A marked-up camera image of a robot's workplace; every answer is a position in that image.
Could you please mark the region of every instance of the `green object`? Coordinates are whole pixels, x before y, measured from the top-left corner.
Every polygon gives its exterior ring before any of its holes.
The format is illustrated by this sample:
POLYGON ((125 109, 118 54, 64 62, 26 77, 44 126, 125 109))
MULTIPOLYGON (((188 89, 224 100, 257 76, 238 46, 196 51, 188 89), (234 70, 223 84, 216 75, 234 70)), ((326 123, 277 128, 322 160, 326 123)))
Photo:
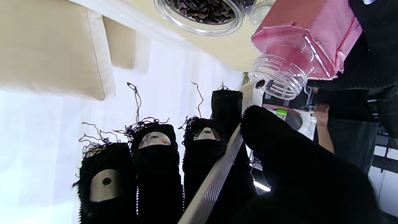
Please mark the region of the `green object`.
POLYGON ((287 115, 287 112, 286 112, 285 110, 282 110, 282 109, 278 109, 278 110, 276 111, 276 113, 277 113, 277 114, 281 114, 281 115, 287 115))

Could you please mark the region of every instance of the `white floor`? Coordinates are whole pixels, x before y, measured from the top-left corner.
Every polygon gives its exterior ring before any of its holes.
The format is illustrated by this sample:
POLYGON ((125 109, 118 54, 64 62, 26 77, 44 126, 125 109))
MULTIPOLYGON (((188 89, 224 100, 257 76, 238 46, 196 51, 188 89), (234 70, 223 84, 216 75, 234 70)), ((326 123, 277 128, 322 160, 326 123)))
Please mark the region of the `white floor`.
POLYGON ((104 102, 75 98, 0 92, 0 223, 76 223, 79 202, 72 183, 77 180, 84 133, 95 135, 96 124, 104 131, 120 130, 135 123, 134 92, 142 98, 140 117, 168 118, 180 144, 185 117, 204 97, 201 114, 211 114, 211 95, 222 82, 239 86, 240 72, 222 65, 205 53, 184 50, 152 41, 149 71, 136 74, 115 68, 117 95, 104 102))

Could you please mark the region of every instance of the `person's arm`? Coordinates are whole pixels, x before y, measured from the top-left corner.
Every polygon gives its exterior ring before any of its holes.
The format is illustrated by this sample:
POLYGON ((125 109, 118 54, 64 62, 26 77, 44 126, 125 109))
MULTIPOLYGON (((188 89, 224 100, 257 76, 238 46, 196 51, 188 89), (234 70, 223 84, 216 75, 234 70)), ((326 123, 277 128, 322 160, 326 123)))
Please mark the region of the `person's arm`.
POLYGON ((319 145, 334 154, 332 138, 328 130, 329 105, 315 106, 316 126, 318 130, 319 145))

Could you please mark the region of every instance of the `plastic bottle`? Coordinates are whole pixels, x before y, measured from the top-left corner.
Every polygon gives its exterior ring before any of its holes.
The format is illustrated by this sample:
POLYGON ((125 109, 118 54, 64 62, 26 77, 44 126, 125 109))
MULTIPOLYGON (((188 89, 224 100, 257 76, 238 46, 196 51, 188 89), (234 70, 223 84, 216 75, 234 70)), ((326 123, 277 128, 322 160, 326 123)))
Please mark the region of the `plastic bottle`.
POLYGON ((260 51, 249 76, 263 90, 291 100, 308 79, 331 80, 362 28, 348 0, 277 0, 252 42, 260 51))

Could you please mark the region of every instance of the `roasted coffee bean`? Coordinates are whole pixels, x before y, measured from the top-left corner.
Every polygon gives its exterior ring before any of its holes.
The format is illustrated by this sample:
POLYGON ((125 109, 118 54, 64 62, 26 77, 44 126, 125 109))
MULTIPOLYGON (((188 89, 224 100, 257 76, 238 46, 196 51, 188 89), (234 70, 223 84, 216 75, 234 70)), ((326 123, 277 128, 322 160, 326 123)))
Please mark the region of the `roasted coffee bean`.
POLYGON ((217 22, 223 22, 223 20, 219 17, 214 17, 214 20, 216 20, 217 22))
POLYGON ((191 3, 189 4, 189 7, 190 7, 191 9, 193 9, 193 10, 195 10, 195 9, 198 8, 197 5, 196 5, 194 2, 191 2, 191 3))
POLYGON ((229 7, 229 5, 226 2, 222 1, 221 4, 225 10, 231 10, 231 7, 229 7))
POLYGON ((170 6, 175 11, 179 12, 182 16, 192 18, 200 23, 220 24, 235 18, 235 13, 231 10, 231 7, 229 7, 229 5, 223 0, 165 0, 165 1, 169 3, 170 6))
POLYGON ((183 8, 188 8, 188 4, 185 4, 184 1, 181 2, 181 6, 182 6, 183 8))
POLYGON ((181 11, 179 12, 181 15, 186 15, 187 14, 187 10, 186 9, 181 9, 181 11))
POLYGON ((203 7, 205 7, 207 5, 207 2, 202 2, 199 6, 198 9, 202 9, 203 7))
POLYGON ((214 10, 213 10, 213 15, 215 15, 215 16, 221 16, 221 10, 220 10, 220 9, 214 9, 214 10))
POLYGON ((182 9, 181 0, 177 0, 176 6, 178 9, 182 9))
POLYGON ((200 18, 197 17, 197 16, 192 16, 192 18, 194 18, 194 19, 196 20, 196 22, 199 22, 199 21, 200 21, 200 18))
POLYGON ((201 19, 204 19, 204 18, 206 18, 207 16, 209 16, 209 15, 208 15, 208 14, 203 14, 203 13, 199 13, 199 14, 198 14, 198 17, 201 18, 201 19))
POLYGON ((199 10, 199 12, 206 12, 207 11, 207 7, 204 7, 203 9, 199 10))
POLYGON ((175 8, 176 7, 176 0, 170 0, 170 6, 175 8))

